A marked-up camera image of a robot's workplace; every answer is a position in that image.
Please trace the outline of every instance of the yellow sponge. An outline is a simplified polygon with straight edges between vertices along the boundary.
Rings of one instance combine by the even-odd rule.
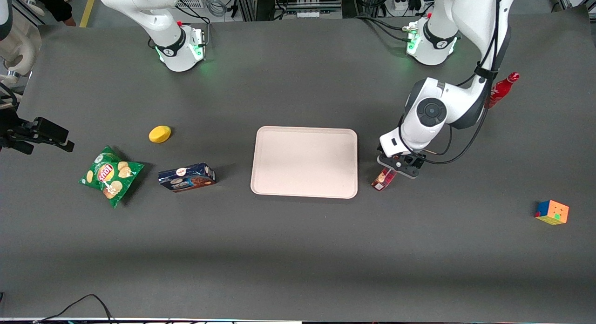
[[[172,129],[166,125],[158,126],[149,132],[149,140],[152,143],[162,143],[170,138],[170,134],[172,133]]]

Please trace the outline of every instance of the yellow floor line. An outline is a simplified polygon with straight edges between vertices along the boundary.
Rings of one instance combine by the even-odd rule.
[[[87,5],[85,5],[85,11],[83,12],[83,17],[81,18],[79,27],[87,27],[87,23],[89,22],[89,16],[91,16],[91,10],[93,9],[94,2],[95,0],[87,0]]]

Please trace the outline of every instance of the rubik's cube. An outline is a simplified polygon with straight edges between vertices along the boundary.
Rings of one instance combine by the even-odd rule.
[[[567,222],[569,207],[553,200],[538,204],[536,218],[551,225],[564,224]]]

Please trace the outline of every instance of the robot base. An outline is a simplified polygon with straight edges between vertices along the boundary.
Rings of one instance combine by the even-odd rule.
[[[156,48],[160,61],[165,63],[168,69],[175,72],[187,71],[205,58],[203,32],[187,25],[182,25],[181,29],[186,33],[186,42],[175,56],[162,55]]]
[[[411,55],[419,63],[428,66],[436,66],[445,61],[447,57],[453,53],[453,47],[457,38],[454,38],[451,43],[447,41],[439,42],[439,46],[443,46],[441,49],[434,48],[434,45],[430,40],[426,39],[423,32],[424,24],[428,21],[428,18],[421,18],[418,21],[409,23],[408,29],[415,29],[416,32],[410,32],[408,38],[410,42],[406,47],[406,54]]]

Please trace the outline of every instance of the lay's logo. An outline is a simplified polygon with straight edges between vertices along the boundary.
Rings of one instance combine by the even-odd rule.
[[[114,167],[110,165],[110,163],[106,163],[100,168],[99,173],[97,173],[97,179],[100,182],[106,182],[111,180],[114,177]]]

